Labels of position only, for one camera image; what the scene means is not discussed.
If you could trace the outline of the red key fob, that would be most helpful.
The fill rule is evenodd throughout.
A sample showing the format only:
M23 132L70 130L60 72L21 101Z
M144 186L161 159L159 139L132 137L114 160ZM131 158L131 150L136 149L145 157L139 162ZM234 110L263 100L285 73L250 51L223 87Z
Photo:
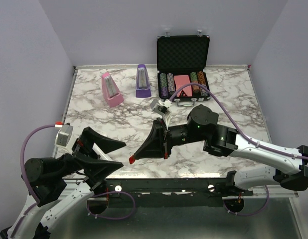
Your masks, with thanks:
M131 156L131 157L129 158L129 164L134 164L135 161L136 161L136 160L135 160L135 158L134 158L133 156Z

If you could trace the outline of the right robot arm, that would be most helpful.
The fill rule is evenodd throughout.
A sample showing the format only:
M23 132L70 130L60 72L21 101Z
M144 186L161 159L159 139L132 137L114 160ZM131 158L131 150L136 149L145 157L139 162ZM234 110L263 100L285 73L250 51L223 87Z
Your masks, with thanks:
M308 188L308 166L302 156L308 148L283 148L243 136L237 129L218 124L219 115L204 105L194 107L187 123L169 126L171 112L156 104L152 110L161 115L153 121L151 131L129 163L143 158L168 159L174 146L203 141L203 151L217 157L245 158L263 166L227 174L224 190L235 195L256 186L280 185L292 191Z

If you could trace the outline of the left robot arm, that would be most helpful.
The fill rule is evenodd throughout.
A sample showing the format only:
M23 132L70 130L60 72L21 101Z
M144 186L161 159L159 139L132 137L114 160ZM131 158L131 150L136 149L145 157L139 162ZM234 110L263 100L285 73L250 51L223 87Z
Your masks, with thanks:
M73 126L56 123L58 129L55 146L66 151L58 158L24 159L29 139L48 125L32 131L24 140L20 153L21 177L28 189L25 205L16 222L0 232L3 239L47 239L52 227L66 213L82 201L108 194L106 177L123 167L107 156L126 144L98 134L90 127L83 129L78 138L73 137ZM59 201L67 184L64 177L82 170L83 182L66 198Z

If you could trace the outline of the white microphone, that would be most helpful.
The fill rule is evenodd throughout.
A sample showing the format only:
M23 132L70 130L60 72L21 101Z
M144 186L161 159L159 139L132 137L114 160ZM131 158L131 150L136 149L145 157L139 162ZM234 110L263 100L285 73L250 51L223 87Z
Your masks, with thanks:
M93 144L93 151L98 155L102 160L113 161L96 143Z

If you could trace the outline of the purple metronome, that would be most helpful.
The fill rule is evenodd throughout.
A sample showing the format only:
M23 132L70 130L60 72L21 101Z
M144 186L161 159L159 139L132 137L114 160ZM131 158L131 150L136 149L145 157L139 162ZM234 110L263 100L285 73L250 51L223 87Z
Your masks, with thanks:
M136 77L136 98L149 98L151 96L151 85L146 65L139 64Z

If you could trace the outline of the pink metronome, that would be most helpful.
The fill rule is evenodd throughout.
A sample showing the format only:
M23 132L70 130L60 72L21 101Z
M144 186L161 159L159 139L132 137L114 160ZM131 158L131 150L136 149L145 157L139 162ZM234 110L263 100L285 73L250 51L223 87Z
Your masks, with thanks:
M109 107L116 107L124 101L121 91L109 72L106 72L101 76L101 89L103 97Z

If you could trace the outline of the pink playing card deck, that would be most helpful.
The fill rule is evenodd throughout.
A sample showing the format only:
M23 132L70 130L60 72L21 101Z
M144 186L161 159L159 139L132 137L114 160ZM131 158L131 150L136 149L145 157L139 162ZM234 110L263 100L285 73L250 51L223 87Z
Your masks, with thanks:
M190 83L189 75L176 75L174 77L174 82L176 85L176 91L178 91L184 85ZM191 85L182 88L177 94L177 97L192 97L192 87Z

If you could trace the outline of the black poker chip case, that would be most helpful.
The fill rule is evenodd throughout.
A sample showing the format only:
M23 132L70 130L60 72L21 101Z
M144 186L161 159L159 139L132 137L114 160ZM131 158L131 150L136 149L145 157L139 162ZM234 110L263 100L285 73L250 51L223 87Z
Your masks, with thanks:
M209 88L204 72L210 37L208 35L159 36L157 38L157 79L158 95L162 100L169 99L176 92L174 77L189 75L191 83L199 83ZM192 97L173 98L176 103L207 101L210 94L196 86L192 87Z

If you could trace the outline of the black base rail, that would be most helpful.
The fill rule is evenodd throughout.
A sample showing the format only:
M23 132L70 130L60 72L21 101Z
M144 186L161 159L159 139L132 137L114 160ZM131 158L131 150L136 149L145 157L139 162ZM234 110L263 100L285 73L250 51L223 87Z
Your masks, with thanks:
M154 179L108 179L106 185L96 193L110 192L109 196L99 196L87 201L91 211L100 212L109 208L131 208L132 199L115 191L130 194L137 207L221 207L223 198L252 196L253 192L241 190L225 178L154 178Z

